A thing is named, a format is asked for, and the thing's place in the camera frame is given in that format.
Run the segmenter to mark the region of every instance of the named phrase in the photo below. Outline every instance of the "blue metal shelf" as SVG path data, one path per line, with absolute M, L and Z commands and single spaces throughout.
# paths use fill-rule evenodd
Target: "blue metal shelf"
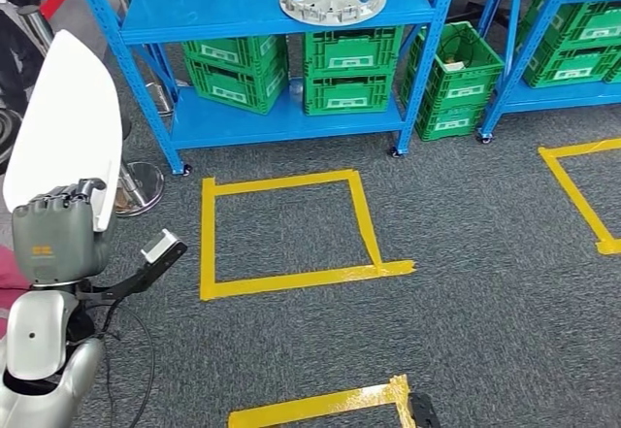
M 87 1 L 174 174 L 183 172 L 179 150 L 185 148 L 396 131 L 393 151 L 407 153 L 450 4 L 450 0 L 387 0 L 377 16 L 346 27 L 426 24 L 425 45 L 402 116 L 394 99 L 385 113 L 306 116 L 303 113 L 300 97 L 296 100 L 287 92 L 269 115 L 263 116 L 199 99 L 192 88 L 179 88 L 160 44 L 338 28 L 316 27 L 289 18 L 281 10 L 278 0 L 129 0 L 129 9 L 122 21 L 108 0 Z M 170 132 L 144 86 L 131 47 L 160 76 L 174 104 Z
M 519 15 L 520 0 L 512 0 L 509 33 L 506 51 L 505 71 L 496 82 L 495 98 L 485 110 L 484 119 L 478 132 L 484 142 L 489 142 L 498 121 L 506 113 L 576 108 L 580 106 L 621 103 L 619 83 L 574 83 L 568 85 L 530 88 L 521 77 L 552 18 L 563 4 L 612 0 L 545 0 L 527 35 L 522 48 L 513 57 Z M 486 33 L 500 0 L 487 0 L 479 24 L 479 32 Z
M 284 91 L 269 115 L 257 115 L 180 89 L 171 141 L 176 149 L 223 147 L 401 130 L 394 98 L 384 113 L 305 115 L 301 96 Z
M 614 103 L 621 103 L 621 83 L 591 82 L 530 88 L 520 81 L 511 93 L 504 112 L 521 113 Z
M 356 28 L 427 23 L 433 16 L 427 0 L 387 0 L 381 13 Z M 132 0 L 121 36 L 139 45 L 326 29 L 287 16 L 278 0 Z

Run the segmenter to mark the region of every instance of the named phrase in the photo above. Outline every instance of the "green crate stack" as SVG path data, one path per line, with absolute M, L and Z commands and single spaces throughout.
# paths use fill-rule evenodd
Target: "green crate stack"
M 183 43 L 198 95 L 266 115 L 288 83 L 286 36 L 220 38 Z
M 230 71 L 186 58 L 192 82 L 201 97 L 266 115 L 288 84 L 287 58 L 275 57 L 259 75 Z
M 619 57 L 621 46 L 558 50 L 542 42 L 524 70 L 524 80 L 533 88 L 598 82 Z
M 403 34 L 403 26 L 306 34 L 305 112 L 385 111 Z
M 423 142 L 442 137 L 470 135 L 481 118 L 484 109 L 484 105 L 470 105 L 435 112 L 433 103 L 426 93 L 423 97 L 414 128 Z
M 533 0 L 520 22 L 520 51 L 545 0 Z M 563 5 L 550 23 L 524 71 L 533 88 L 581 82 L 613 81 L 621 58 L 621 4 Z
M 385 111 L 392 77 L 304 78 L 304 112 L 307 115 L 342 115 Z
M 410 100 L 426 31 L 412 42 L 399 93 Z M 415 128 L 421 140 L 471 134 L 503 70 L 503 60 L 469 22 L 444 25 Z
M 516 45 L 526 36 L 545 0 L 533 0 L 520 22 Z M 553 49 L 583 49 L 621 45 L 621 3 L 600 2 L 561 6 L 543 35 Z

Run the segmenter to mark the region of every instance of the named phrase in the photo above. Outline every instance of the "metal chair leg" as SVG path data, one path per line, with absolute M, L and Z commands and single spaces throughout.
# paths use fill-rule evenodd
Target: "metal chair leg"
M 121 160 L 115 208 L 118 217 L 137 216 L 155 207 L 164 194 L 164 174 L 151 163 Z

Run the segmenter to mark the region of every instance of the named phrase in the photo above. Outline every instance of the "yellow floor tape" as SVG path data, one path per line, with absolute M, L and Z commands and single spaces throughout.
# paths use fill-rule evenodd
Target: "yellow floor tape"
M 335 392 L 322 396 L 309 397 L 297 401 L 283 402 L 272 406 L 257 407 L 246 411 L 231 412 L 229 428 L 261 428 L 367 409 L 371 407 L 395 404 L 401 426 L 416 428 L 416 422 L 410 411 L 407 377 L 401 375 L 390 379 L 389 384 Z
M 539 154 L 550 168 L 561 187 L 576 205 L 580 214 L 592 229 L 599 240 L 596 244 L 598 251 L 603 255 L 621 253 L 621 239 L 615 239 L 600 219 L 576 185 L 567 174 L 559 163 L 560 158 L 567 156 L 579 156 L 582 154 L 607 151 L 610 149 L 621 149 L 621 139 L 603 140 L 589 144 L 571 145 L 560 148 L 539 148 Z
M 371 259 L 371 265 L 335 270 L 281 275 L 251 280 L 217 282 L 215 276 L 215 197 L 238 193 L 300 187 L 318 183 L 347 181 L 354 203 L 360 234 Z M 247 181 L 217 185 L 215 179 L 203 180 L 201 239 L 201 300 L 234 295 L 257 294 L 295 287 L 311 287 L 352 280 L 371 280 L 413 272 L 411 260 L 383 262 L 373 228 L 362 181 L 358 171 L 351 169 L 327 173 L 293 176 L 289 178 Z

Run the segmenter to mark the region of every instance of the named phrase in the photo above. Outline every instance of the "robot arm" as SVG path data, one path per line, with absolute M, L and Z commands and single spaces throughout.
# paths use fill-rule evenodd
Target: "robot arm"
M 99 179 L 57 187 L 13 212 L 15 259 L 34 285 L 59 285 L 96 276 L 106 268 L 113 225 L 95 233 L 91 198 Z
M 14 211 L 16 259 L 33 286 L 13 304 L 7 336 L 0 341 L 0 427 L 69 426 L 104 351 L 85 301 L 114 300 L 106 327 L 118 302 L 146 290 L 186 251 L 163 229 L 142 250 L 146 262 L 134 275 L 112 287 L 91 286 L 87 278 L 106 266 L 113 230 L 113 222 L 104 232 L 93 230 L 91 196 L 105 188 L 82 180 Z M 80 329 L 72 329 L 76 324 Z M 60 380 L 50 380 L 54 375 Z

